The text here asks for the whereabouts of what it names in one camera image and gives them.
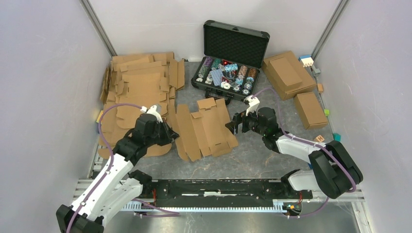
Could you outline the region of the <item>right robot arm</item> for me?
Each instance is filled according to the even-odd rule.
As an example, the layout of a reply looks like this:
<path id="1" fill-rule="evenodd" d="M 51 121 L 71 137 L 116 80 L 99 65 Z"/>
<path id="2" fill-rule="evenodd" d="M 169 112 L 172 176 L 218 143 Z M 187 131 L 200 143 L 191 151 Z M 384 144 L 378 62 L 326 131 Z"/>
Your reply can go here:
<path id="1" fill-rule="evenodd" d="M 295 197 L 301 190 L 321 190 L 327 197 L 336 199 L 356 190 L 363 181 L 361 170 L 341 142 L 320 143 L 287 133 L 278 125 L 272 108 L 236 113 L 225 126 L 232 134 L 253 131 L 261 135 L 269 150 L 294 156 L 311 165 L 310 171 L 287 175 L 286 182 L 280 186 L 282 195 L 287 198 Z"/>

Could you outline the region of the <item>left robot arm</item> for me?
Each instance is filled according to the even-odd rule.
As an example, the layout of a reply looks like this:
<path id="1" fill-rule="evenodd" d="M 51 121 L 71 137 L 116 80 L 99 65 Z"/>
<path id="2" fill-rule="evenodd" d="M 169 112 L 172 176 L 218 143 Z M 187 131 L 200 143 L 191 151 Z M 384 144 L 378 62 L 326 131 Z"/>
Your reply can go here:
<path id="1" fill-rule="evenodd" d="M 56 211 L 63 233 L 102 233 L 109 221 L 133 198 L 151 195 L 151 176 L 132 168 L 153 145 L 171 144 L 179 137 L 169 125 L 153 114 L 141 114 L 92 184 L 71 205 Z"/>

